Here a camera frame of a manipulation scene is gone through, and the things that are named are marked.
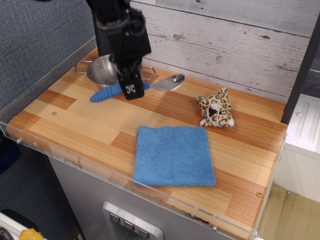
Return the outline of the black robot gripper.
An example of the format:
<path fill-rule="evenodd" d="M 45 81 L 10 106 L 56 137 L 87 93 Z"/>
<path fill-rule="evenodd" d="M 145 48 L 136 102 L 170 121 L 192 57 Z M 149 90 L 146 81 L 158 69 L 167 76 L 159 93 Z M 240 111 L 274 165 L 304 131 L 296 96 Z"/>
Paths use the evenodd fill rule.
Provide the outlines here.
<path fill-rule="evenodd" d="M 117 78 L 125 99 L 143 97 L 145 90 L 142 77 L 136 68 L 142 57 L 152 52 L 145 16 L 140 10 L 130 9 L 124 19 L 107 24 L 105 30 L 119 69 Z"/>

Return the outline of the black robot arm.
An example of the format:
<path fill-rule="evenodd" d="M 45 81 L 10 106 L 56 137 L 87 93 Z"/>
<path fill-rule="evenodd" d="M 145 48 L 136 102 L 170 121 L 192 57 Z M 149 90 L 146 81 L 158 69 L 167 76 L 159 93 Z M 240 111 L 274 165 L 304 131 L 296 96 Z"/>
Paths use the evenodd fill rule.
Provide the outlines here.
<path fill-rule="evenodd" d="M 120 89 L 127 100 L 145 94 L 139 65 L 151 53 L 142 11 L 129 0 L 88 0 L 94 24 L 98 55 L 112 55 Z"/>

